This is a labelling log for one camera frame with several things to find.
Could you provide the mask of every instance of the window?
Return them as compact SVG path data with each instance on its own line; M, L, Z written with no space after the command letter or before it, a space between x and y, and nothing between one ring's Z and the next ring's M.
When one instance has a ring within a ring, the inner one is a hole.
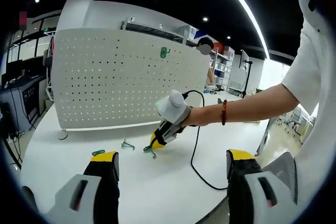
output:
M40 25L41 25L41 20L40 21L38 21L38 22L35 22L35 23L33 23L33 24L29 24L29 23L27 23L27 30L25 30L24 32L23 32L23 37L26 37L27 35L29 35L29 34L33 34L33 33L36 33L36 32L38 32L39 31L39 29L40 29Z
M52 36L46 36L38 39L36 57L43 56L44 50L48 49Z
M7 52L5 52L3 54L2 60L0 62L1 66L0 66L0 77L6 73L6 61L7 61Z
M46 28L57 27L58 20L59 20L59 16L44 19L43 25L42 25L42 30L44 30Z
M19 46L13 47L8 53L8 62L16 61L18 52Z
M36 40L33 39L21 44L19 60L27 60L34 57Z
M12 38L12 43L16 42L17 40L21 39L22 31L16 31Z

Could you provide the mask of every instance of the black cable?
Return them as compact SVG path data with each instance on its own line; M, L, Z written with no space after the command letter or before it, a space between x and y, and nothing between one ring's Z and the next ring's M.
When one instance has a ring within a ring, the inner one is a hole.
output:
M21 169L21 164L19 163L19 160L15 157L15 155L14 155L14 153L12 151L12 148L10 147L10 145L7 142L7 139L4 139L4 138L2 138L2 139L4 141L5 147L7 148L8 152L9 152L9 155L12 157L12 159L14 161L14 163L12 163L12 164L16 164L17 167L19 167Z
M65 136L65 137L63 137L63 138L59 138L58 140L64 140L64 139L66 139L68 137L68 133L67 133L67 135Z
M24 108L23 108L23 104L22 104L23 97L21 96L20 89L17 88L17 91L19 92L20 102L21 102L21 108L22 108L23 115L26 117L26 119L28 120L28 122L30 123L30 125L31 125L34 129L36 129L35 126L34 126L34 125L31 123L31 121L29 120L28 115L25 114L25 110L24 110Z
M18 159L21 160L22 162L22 159L21 159L21 149L20 149L20 136L19 136L19 120L17 119L17 111L16 111L16 106L15 106L15 101L14 101L14 96L13 96L13 92L12 92L12 89L9 89L10 90L10 94L12 95L12 99L13 99L13 104L14 104L14 109L15 109L15 115L16 115L16 126L17 126L17 143L19 145L19 152L16 148L16 145L15 145L15 141L13 141L13 144L14 144L14 148L15 148L15 151L16 151L16 154L18 155Z
M204 105L205 105L205 104L204 104L204 96L203 96L203 94L200 93L199 91L197 91L197 90L190 90L190 91L184 93L184 97L186 98L186 97L188 96L188 94L191 93L191 92L198 93L198 94L200 94L200 95L202 96L203 107L204 107ZM198 129L197 129L197 137L196 137L195 148L194 148L193 155L191 156L191 160L190 160L191 167L193 168L194 172L200 177L200 179L203 180L203 182L206 183L209 187L211 187L211 188L213 188L213 189L215 189L215 190L226 190L227 187L217 188L217 187L211 185L208 181L205 180L205 178L203 178L203 177L201 176L201 174L199 174L199 172L198 172L198 171L196 170L196 168L194 167L193 160L194 160L194 156L195 156L195 152L196 152L196 148L197 148L197 144L198 144L198 135L199 135L199 133L200 133L200 126L199 126Z

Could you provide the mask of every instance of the desk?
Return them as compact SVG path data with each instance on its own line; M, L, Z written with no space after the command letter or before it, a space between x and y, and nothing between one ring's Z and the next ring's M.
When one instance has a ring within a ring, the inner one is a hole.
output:
M204 94L206 105L217 99L238 100L226 92ZM268 120L260 124L220 123L202 127L194 165L216 187L226 187L226 150L235 148L254 154ZM53 105L40 122L26 150L20 183L34 193L41 212L55 203L55 193L74 175L82 174L91 153L100 149L119 152L120 223L194 224L213 210L226 196L226 190L208 187L192 170L190 159L196 140L196 127L188 127L165 148L155 151L157 159L143 148L158 125L123 129L69 132L64 141ZM135 145L121 148L123 138Z
M16 131L28 132L32 128L32 124L45 109L45 90L45 75L18 80L8 88L0 90L0 102L9 104Z

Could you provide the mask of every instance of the white wall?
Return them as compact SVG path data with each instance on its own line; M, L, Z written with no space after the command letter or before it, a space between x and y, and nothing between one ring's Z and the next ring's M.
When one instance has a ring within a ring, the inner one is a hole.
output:
M247 83L246 92L253 91L256 88L259 88L261 75L262 75L263 68L264 68L263 60L259 60L255 58L249 58L249 60L252 61L253 63L251 66L251 72L250 72L250 77ZM233 65L231 68L229 87L234 88L234 84L232 82L235 82L235 83L240 84L241 90L244 90L247 72L239 68L239 63L240 63L240 55L235 55L234 60L233 60Z
M188 25L176 18L144 7L117 2L94 0L67 0L62 10L57 30L69 28L120 29L126 16L134 22L177 32L180 26Z
M288 65L266 59L259 88L268 89L274 85L280 84L288 70Z

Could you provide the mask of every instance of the shelf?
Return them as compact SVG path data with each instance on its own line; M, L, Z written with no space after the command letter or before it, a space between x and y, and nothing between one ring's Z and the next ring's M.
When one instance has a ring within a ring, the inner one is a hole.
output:
M227 84L222 84L222 83L218 83L218 82L216 82L215 84L220 85L220 86L227 86Z
M210 55L216 56L216 52L214 50L212 50ZM222 58L226 61L230 61L229 58L226 55L217 54L217 57L220 57L220 58Z
M136 22L127 22L126 30L136 31L136 32L143 33L143 34L154 35L154 36L158 36L158 37L170 39L170 40L183 39L183 36L177 33L174 33L172 31L166 31L160 28L143 25L143 24L139 24Z
M225 73L225 71L224 70L220 70L220 69L218 69L218 68L215 68L215 71L219 71L219 72L223 72L223 73Z

